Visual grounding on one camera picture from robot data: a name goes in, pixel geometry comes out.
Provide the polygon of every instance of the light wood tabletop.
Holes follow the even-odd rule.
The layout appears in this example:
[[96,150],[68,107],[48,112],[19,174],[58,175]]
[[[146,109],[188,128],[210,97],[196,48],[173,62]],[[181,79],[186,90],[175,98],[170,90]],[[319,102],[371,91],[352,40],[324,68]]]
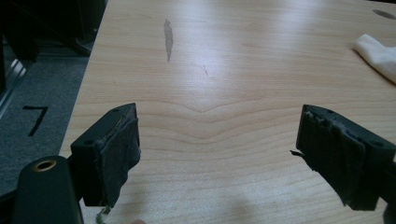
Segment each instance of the light wood tabletop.
[[106,223],[382,223],[386,203],[344,207],[290,154],[304,104],[396,144],[396,85],[352,49],[363,34],[396,47],[396,20],[374,9],[396,15],[362,0],[109,0],[61,155],[136,103],[142,158]]

